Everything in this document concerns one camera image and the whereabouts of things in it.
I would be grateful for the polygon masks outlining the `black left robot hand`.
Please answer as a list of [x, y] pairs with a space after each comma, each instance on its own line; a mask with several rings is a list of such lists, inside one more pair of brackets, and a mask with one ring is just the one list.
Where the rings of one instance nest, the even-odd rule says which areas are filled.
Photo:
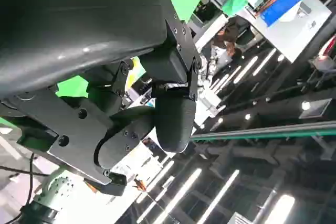
[[121, 196], [112, 168], [152, 130], [167, 152], [188, 146], [199, 56], [172, 0], [1, 0], [1, 117]]

